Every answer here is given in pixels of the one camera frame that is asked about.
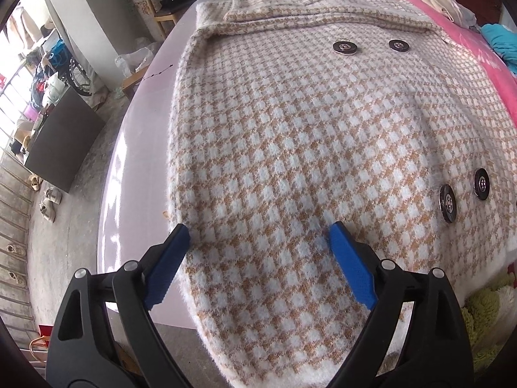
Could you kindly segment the beige white houndstooth coat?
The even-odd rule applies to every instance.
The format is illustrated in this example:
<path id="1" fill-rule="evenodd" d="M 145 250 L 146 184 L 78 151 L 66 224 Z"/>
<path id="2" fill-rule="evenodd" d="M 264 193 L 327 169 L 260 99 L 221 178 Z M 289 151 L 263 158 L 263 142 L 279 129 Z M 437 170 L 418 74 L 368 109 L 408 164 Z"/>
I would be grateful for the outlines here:
<path id="1" fill-rule="evenodd" d="M 407 0 L 212 0 L 181 55 L 169 209 L 197 331 L 234 387 L 323 387 L 367 318 L 341 221 L 458 299 L 516 256 L 516 88 Z"/>

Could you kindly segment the green fuzzy sleeve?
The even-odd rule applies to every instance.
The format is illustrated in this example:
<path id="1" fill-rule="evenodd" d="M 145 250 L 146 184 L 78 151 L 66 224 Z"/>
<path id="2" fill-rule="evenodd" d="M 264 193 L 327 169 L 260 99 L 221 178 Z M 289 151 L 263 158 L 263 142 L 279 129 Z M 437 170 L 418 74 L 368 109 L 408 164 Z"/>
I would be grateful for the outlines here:
<path id="1" fill-rule="evenodd" d="M 474 372 L 484 371 L 501 352 L 516 326 L 516 275 L 513 265 L 488 286 L 473 293 L 462 307 L 470 339 Z"/>

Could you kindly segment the lilac printed bed sheet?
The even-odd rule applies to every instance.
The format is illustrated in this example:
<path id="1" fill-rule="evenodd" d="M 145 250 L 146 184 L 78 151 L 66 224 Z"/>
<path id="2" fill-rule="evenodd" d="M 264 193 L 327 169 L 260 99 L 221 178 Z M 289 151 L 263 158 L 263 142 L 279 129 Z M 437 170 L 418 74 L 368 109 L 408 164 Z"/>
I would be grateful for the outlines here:
<path id="1" fill-rule="evenodd" d="M 160 47 L 118 136 L 99 267 L 115 272 L 187 227 L 159 324 L 208 341 L 256 341 L 288 309 L 305 264 L 330 279 L 332 312 L 364 321 L 330 249 L 344 224 L 380 255 L 396 194 L 394 120 L 360 81 L 400 37 L 391 0 L 209 0 Z M 358 46 L 336 53 L 336 41 Z"/>

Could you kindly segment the black coat button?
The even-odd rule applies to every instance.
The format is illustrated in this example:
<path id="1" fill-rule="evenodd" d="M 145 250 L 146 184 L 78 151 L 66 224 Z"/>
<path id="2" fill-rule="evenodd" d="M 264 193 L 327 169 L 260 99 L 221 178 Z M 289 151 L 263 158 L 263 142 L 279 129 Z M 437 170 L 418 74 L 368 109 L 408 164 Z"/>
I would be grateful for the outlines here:
<path id="1" fill-rule="evenodd" d="M 490 178 L 484 168 L 479 168 L 474 174 L 473 189 L 479 200 L 486 200 L 490 193 Z"/>
<path id="2" fill-rule="evenodd" d="M 446 223 L 453 223 L 457 218 L 457 202 L 452 187 L 444 184 L 439 191 L 439 206 Z"/>
<path id="3" fill-rule="evenodd" d="M 353 55 L 358 51 L 358 46 L 355 43 L 345 40 L 334 42 L 332 48 L 336 53 L 342 55 Z"/>
<path id="4" fill-rule="evenodd" d="M 409 44 L 402 39 L 390 39 L 388 46 L 399 53 L 406 53 L 410 50 Z"/>

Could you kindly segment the dark grey cabinet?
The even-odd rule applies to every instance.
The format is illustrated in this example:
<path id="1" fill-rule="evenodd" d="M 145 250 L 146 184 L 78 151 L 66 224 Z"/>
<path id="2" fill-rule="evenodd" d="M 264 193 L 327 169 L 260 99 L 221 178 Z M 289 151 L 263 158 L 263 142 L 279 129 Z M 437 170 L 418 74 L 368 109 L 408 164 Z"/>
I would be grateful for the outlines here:
<path id="1" fill-rule="evenodd" d="M 65 91 L 29 143 L 25 167 L 69 192 L 105 122 L 75 90 Z"/>

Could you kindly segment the small wooden stool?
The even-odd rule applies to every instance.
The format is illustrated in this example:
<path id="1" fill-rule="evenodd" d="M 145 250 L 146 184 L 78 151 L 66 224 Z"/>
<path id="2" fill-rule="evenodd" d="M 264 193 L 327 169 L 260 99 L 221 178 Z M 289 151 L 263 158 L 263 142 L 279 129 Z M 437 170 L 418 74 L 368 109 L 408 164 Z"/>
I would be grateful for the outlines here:
<path id="1" fill-rule="evenodd" d="M 145 77 L 147 69 L 148 67 L 142 68 L 138 72 L 132 74 L 130 77 L 127 77 L 123 80 L 121 90 L 129 100 L 131 100 L 134 97 L 139 84 Z"/>

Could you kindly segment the clear plastic bag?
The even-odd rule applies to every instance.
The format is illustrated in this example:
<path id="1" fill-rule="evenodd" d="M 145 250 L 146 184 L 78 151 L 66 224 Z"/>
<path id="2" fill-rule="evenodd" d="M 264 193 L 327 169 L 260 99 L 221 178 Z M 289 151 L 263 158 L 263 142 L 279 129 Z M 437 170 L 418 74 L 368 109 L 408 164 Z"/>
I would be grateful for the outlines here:
<path id="1" fill-rule="evenodd" d="M 151 65 L 158 48 L 157 43 L 154 42 L 138 48 L 133 53 L 118 55 L 115 59 L 115 65 L 124 78 L 129 78 L 132 74 L 136 74 Z"/>

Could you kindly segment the blue bicycle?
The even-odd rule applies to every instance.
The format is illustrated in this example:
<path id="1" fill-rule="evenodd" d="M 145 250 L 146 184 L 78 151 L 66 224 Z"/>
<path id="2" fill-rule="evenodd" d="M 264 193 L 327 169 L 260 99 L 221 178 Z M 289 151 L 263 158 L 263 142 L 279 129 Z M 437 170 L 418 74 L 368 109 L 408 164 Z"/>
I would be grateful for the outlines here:
<path id="1" fill-rule="evenodd" d="M 91 80 L 88 73 L 72 55 L 63 39 L 59 39 L 50 50 L 41 49 L 41 66 L 44 78 L 57 74 L 58 78 L 81 96 L 90 96 Z"/>

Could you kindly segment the pink floral blanket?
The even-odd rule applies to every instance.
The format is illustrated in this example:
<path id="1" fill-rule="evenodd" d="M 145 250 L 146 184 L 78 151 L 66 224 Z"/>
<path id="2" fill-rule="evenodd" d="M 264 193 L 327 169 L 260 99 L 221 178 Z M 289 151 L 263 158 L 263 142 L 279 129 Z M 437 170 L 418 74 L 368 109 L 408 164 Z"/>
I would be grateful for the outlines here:
<path id="1" fill-rule="evenodd" d="M 442 14 L 425 5 L 421 0 L 406 1 L 425 12 L 454 42 L 470 51 L 471 55 L 485 69 L 501 101 L 505 104 L 513 123 L 516 124 L 516 78 L 503 60 L 491 50 L 491 47 L 489 47 L 481 34 L 453 24 Z"/>

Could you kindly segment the teal pillow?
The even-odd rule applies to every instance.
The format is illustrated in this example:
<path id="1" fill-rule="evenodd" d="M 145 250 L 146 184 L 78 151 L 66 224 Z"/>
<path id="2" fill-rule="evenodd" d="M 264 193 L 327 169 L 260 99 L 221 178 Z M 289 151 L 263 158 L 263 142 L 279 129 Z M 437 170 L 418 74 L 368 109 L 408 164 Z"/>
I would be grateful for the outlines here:
<path id="1" fill-rule="evenodd" d="M 517 36 L 501 24 L 485 24 L 480 32 L 513 75 L 517 72 Z"/>

